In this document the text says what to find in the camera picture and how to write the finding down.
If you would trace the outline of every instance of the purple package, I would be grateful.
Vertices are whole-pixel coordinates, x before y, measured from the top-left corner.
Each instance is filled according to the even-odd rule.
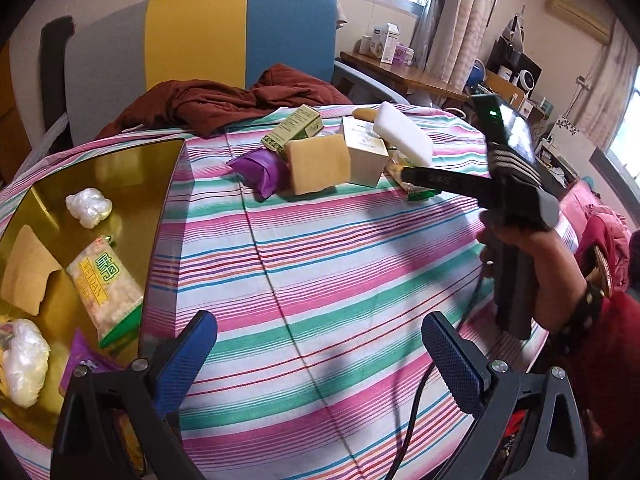
[[[244,183],[260,193],[263,199],[289,187],[289,167],[277,153],[266,148],[236,156],[227,165],[242,176]]]
[[[94,352],[89,348],[86,343],[82,332],[76,330],[74,334],[74,340],[71,343],[71,352],[69,352],[69,359],[66,362],[65,372],[60,379],[60,386],[58,390],[60,395],[64,396],[66,389],[69,387],[69,381],[71,380],[71,374],[74,368],[78,365],[85,365],[91,369],[94,374],[102,372],[116,372],[122,370],[116,363],[108,360],[103,355]]]

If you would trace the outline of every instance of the gold tray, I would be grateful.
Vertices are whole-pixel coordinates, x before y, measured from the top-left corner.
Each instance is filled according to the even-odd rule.
[[[183,139],[161,140],[96,156],[37,181],[23,197],[0,238],[0,283],[18,231],[28,224],[63,269],[99,235],[111,235],[114,251],[144,287],[156,228],[174,168],[180,154],[186,152],[183,148]],[[65,205],[67,195],[85,187],[99,189],[113,202],[111,215],[91,230],[83,228]],[[138,354],[137,338],[130,338],[128,344],[121,344],[119,348],[98,349],[96,330],[65,270],[50,275],[38,316],[29,316],[0,299],[2,315],[31,319],[51,347],[44,387],[34,406],[21,408],[0,394],[0,411],[47,447],[52,447],[62,408],[63,397],[58,386],[76,328],[82,330],[95,351],[109,355],[122,366]]]

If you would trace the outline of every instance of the striped bedsheet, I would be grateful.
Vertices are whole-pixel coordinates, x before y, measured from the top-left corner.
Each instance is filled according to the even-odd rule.
[[[440,110],[400,108],[433,138],[439,167],[486,174],[478,131]],[[337,129],[352,110],[323,107],[325,129]],[[144,131],[49,156],[0,193],[0,229],[28,187],[48,173],[122,146],[186,138],[196,183],[177,328],[207,309],[220,334],[180,410],[185,450],[211,479],[381,479],[430,363],[422,318],[441,310],[456,324],[478,279],[478,206],[447,193],[409,203],[388,176],[376,189],[345,184],[259,202],[225,162],[258,147],[288,113],[209,140],[179,129]],[[575,250],[564,218],[557,229]],[[491,296],[487,282],[461,333],[486,354],[527,368],[546,333],[534,326],[526,343],[501,334]],[[396,478],[429,472],[470,423],[434,371]],[[4,418],[0,430],[34,479],[49,477],[47,449]]]

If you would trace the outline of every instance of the wire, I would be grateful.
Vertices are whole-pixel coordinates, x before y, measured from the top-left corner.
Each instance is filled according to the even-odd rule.
[[[478,276],[478,281],[476,282],[476,288],[471,294],[471,298],[469,299],[469,304],[466,306],[466,310],[462,314],[460,318],[460,323],[456,328],[456,332],[460,332],[462,326],[466,323],[467,318],[471,314],[471,311],[474,309],[476,305],[476,301],[478,300],[478,294],[480,293],[480,288],[482,287],[482,271],[480,270],[480,276]],[[435,362],[432,360],[429,367],[424,371],[422,378],[420,379],[420,383],[415,391],[414,403],[411,406],[411,415],[409,416],[409,422],[406,425],[406,434],[404,435],[404,440],[402,441],[402,447],[396,453],[396,458],[389,468],[389,472],[385,476],[385,480],[392,480],[392,478],[400,469],[400,465],[402,464],[402,460],[404,460],[404,456],[406,455],[407,450],[409,449],[409,444],[411,443],[411,437],[414,434],[415,421],[418,417],[418,407],[420,406],[420,398],[422,397],[422,391],[427,384],[427,380],[429,379],[429,375],[433,372],[435,368]]]

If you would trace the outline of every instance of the metal bolt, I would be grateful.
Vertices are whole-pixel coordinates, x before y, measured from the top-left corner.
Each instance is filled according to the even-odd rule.
[[[509,365],[500,359],[496,359],[495,361],[492,361],[491,368],[494,372],[503,374],[509,369]]]
[[[136,359],[131,363],[131,369],[134,372],[144,372],[149,366],[149,361],[146,359],[140,358]]]
[[[562,368],[559,367],[559,366],[552,367],[551,368],[551,374],[556,379],[564,379],[566,377],[566,372],[564,370],[562,370]]]
[[[77,367],[74,368],[74,377],[83,377],[86,375],[86,373],[89,371],[89,368],[87,368],[84,365],[78,365]]]

